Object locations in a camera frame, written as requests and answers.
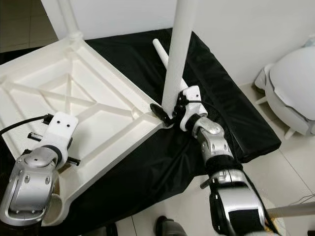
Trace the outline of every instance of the robotic arm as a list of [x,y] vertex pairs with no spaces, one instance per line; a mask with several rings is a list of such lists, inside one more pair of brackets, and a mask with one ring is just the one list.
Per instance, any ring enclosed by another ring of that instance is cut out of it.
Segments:
[[227,236],[263,232],[265,211],[262,201],[242,165],[234,159],[224,138],[224,129],[206,117],[199,87],[186,88],[179,94],[173,119],[158,105],[151,104],[151,109],[166,126],[180,123],[180,128],[191,132],[201,144],[205,169],[210,177],[214,229]]
[[67,150],[78,124],[77,118],[58,112],[45,122],[49,124],[45,135],[29,134],[29,138],[39,143],[33,151],[25,150],[11,172],[0,205],[0,220],[7,225],[25,227],[42,221],[57,170],[68,160]]

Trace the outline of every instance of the screw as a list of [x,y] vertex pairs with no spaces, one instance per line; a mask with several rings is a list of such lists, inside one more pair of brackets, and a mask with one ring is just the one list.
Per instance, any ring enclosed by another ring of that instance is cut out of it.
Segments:
[[45,184],[49,184],[49,182],[50,182],[50,178],[49,178],[49,176],[47,176],[47,178],[45,180]]
[[24,182],[28,183],[29,181],[30,181],[30,176],[29,175],[25,176]]

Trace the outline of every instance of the white rod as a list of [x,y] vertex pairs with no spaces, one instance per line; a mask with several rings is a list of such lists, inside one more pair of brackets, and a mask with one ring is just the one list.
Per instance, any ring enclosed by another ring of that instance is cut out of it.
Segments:
[[268,209],[271,218],[315,215],[315,202]]
[[[163,62],[165,68],[167,69],[168,54],[166,53],[166,51],[164,50],[163,46],[161,45],[161,43],[159,42],[159,40],[157,38],[155,38],[153,40],[153,45],[154,45],[159,57],[161,58],[161,61]],[[180,88],[181,88],[180,91],[183,91],[184,89],[188,88],[188,86],[187,86],[187,84],[183,78],[181,80]]]
[[177,0],[162,107],[170,118],[180,92],[198,0]]
[[82,36],[75,20],[70,0],[58,0],[60,10],[63,15],[64,23],[70,38],[75,39]]

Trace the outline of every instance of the black cloth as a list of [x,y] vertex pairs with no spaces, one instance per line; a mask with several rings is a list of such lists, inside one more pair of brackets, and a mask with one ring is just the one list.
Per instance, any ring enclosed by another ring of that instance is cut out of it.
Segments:
[[[87,43],[161,103],[166,70],[152,45],[154,38],[169,51],[171,29],[92,39]],[[2,62],[7,58],[10,56],[0,56]],[[240,162],[249,162],[280,146],[268,123],[195,33],[183,78],[188,86],[199,85],[208,117],[225,129],[225,137]],[[205,168],[199,143],[177,126],[159,130],[78,197],[64,222],[42,232],[79,235],[118,221],[183,192],[194,176],[202,174]]]

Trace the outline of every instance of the tiled floor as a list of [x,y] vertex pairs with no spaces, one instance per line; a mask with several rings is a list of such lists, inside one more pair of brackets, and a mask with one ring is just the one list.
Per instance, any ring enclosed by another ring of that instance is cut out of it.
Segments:
[[[262,97],[249,84],[240,88],[252,103]],[[280,207],[315,193],[315,137],[294,134],[291,139],[284,140],[288,127],[276,117],[268,104],[254,106],[283,142],[279,150],[244,165],[262,198]],[[123,229],[123,224],[119,222],[119,236],[134,233],[137,236],[154,236],[154,223],[160,215],[181,223],[189,236],[217,235],[211,224],[209,190],[199,188],[204,179],[205,177],[196,177],[183,194],[125,219],[124,221],[134,223],[125,224],[128,228]],[[306,236],[307,230],[315,229],[315,216],[284,218],[284,225],[278,223],[278,227],[282,235]]]
[[0,0],[0,53],[57,40],[40,0]]

